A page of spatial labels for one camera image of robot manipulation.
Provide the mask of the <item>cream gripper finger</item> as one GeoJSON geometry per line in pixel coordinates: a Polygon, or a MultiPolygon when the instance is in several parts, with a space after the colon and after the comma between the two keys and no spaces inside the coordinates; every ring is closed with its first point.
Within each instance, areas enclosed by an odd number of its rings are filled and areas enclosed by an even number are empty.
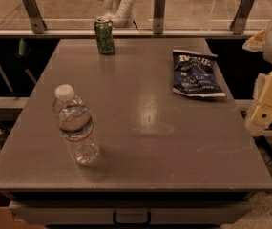
{"type": "Polygon", "coordinates": [[[247,39],[242,48],[249,52],[261,52],[266,28],[259,30],[254,36],[247,39]]]}
{"type": "Polygon", "coordinates": [[[272,124],[272,71],[259,73],[253,91],[253,101],[245,118],[250,132],[265,131],[272,124]]]}

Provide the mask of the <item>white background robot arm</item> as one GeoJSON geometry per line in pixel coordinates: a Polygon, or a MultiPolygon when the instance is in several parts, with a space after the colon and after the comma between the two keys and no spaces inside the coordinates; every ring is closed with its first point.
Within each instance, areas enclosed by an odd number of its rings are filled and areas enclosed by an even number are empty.
{"type": "Polygon", "coordinates": [[[104,0],[102,17],[110,19],[115,28],[131,28],[134,3],[135,0],[104,0]]]}

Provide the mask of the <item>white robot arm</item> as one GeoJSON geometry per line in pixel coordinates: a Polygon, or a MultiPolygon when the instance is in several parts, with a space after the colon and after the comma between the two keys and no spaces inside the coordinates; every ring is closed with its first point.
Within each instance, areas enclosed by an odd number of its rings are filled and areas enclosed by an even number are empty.
{"type": "MultiPolygon", "coordinates": [[[[266,28],[250,37],[242,46],[250,52],[262,52],[263,59],[272,64],[272,20],[266,28]]],[[[272,123],[272,71],[260,73],[255,81],[253,101],[245,118],[250,132],[266,130],[272,123]]]]}

